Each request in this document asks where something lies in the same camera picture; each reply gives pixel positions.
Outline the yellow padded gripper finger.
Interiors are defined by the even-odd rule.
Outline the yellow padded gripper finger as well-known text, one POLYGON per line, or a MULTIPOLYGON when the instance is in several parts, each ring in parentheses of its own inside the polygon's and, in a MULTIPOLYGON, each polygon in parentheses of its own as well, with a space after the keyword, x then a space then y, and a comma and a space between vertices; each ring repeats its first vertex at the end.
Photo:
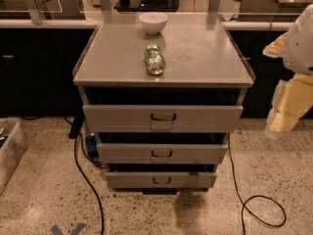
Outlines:
POLYGON ((263 49, 262 54, 269 58, 282 58, 284 54, 286 37, 286 33, 280 35, 263 49))
POLYGON ((266 136, 271 139, 286 136, 312 107, 311 75, 297 73, 289 81, 280 80, 275 88, 272 109, 266 120, 266 136))

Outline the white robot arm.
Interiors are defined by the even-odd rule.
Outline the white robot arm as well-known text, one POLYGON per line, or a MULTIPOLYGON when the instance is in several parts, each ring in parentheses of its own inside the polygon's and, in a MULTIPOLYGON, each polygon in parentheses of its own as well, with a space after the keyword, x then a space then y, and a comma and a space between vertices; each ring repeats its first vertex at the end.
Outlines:
POLYGON ((279 139, 296 126, 313 107, 313 5, 309 5, 288 31, 267 45, 262 54, 282 58, 284 67, 294 72, 289 81, 275 88, 265 134, 279 139))

